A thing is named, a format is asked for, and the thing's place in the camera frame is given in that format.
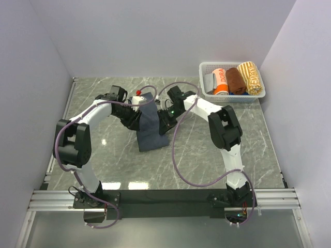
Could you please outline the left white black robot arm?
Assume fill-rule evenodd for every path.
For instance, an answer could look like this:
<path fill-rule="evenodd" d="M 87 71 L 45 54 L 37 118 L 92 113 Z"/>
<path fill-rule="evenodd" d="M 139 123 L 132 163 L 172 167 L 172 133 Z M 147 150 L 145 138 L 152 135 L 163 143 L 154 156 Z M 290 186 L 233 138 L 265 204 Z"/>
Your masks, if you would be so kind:
<path fill-rule="evenodd" d="M 102 184 L 93 172 L 91 129 L 109 116 L 117 117 L 129 130 L 139 130 L 142 115 L 139 107 L 147 102 L 141 96 L 127 99 L 128 93 L 120 86 L 112 86 L 109 93 L 98 95 L 81 114 L 70 120 L 61 119 L 56 124 L 53 155 L 59 166 L 73 173 L 79 189 L 77 201 L 97 208 L 105 203 Z"/>

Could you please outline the dark blue towel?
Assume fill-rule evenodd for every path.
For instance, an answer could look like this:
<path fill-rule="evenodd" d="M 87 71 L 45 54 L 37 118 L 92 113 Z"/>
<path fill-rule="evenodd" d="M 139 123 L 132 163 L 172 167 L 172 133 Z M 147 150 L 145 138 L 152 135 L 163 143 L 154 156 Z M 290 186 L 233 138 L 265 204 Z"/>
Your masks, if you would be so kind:
<path fill-rule="evenodd" d="M 142 112 L 140 117 L 140 130 L 136 132 L 139 152 L 147 152 L 169 145 L 166 136 L 159 134 L 159 117 L 156 103 L 153 101 L 139 107 Z"/>

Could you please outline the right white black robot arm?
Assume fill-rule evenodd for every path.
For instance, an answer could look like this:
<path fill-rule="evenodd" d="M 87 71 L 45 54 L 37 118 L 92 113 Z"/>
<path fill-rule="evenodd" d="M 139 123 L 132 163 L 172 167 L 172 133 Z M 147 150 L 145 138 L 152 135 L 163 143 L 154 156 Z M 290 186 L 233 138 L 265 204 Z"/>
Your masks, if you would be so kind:
<path fill-rule="evenodd" d="M 227 201 L 233 206 L 241 205 L 250 194 L 252 185 L 244 173 L 240 155 L 242 128 L 233 108 L 229 105 L 219 106 L 200 98 L 192 91 L 182 92 L 178 86 L 167 92 L 172 105 L 158 110 L 159 134 L 163 135 L 174 128 L 174 137 L 179 128 L 178 117 L 188 113 L 206 120 L 213 144 L 220 149 L 225 166 L 225 174 L 207 184 L 194 184 L 181 175 L 175 162 L 174 145 L 172 145 L 172 162 L 175 171 L 182 181 L 194 187 L 207 187 L 226 177 Z"/>

